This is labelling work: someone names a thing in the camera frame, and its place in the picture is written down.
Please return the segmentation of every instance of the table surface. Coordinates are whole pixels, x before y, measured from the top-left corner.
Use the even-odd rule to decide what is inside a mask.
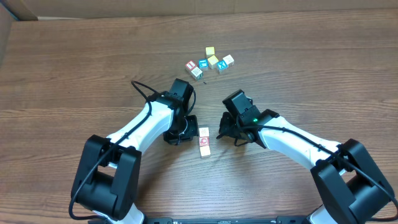
[[[141,111],[130,80],[159,91],[189,81],[211,135],[207,159],[197,138],[159,137],[144,154],[136,204],[150,217],[307,215],[322,204],[288,157],[216,140],[221,101],[238,89],[321,138],[361,141],[398,190],[397,27],[398,10],[15,22],[0,71],[0,223],[84,223],[67,211],[83,145]],[[196,82],[184,65],[207,46],[236,65]]]

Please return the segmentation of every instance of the yellow cube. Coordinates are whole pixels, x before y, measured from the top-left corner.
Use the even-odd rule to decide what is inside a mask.
[[[211,56],[209,59],[207,59],[209,61],[209,67],[211,69],[215,69],[216,68],[216,64],[218,62],[218,59],[215,55]]]
[[[207,47],[206,48],[206,58],[210,58],[215,54],[214,47]]]

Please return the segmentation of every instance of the stacked cube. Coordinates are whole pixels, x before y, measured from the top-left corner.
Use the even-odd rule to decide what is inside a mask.
[[[199,80],[203,77],[203,71],[210,69],[217,69],[219,74],[227,71],[227,68],[234,65],[235,61],[231,55],[225,56],[221,61],[215,55],[214,47],[206,47],[206,58],[200,59],[198,65],[192,60],[185,65],[185,69],[195,80]]]

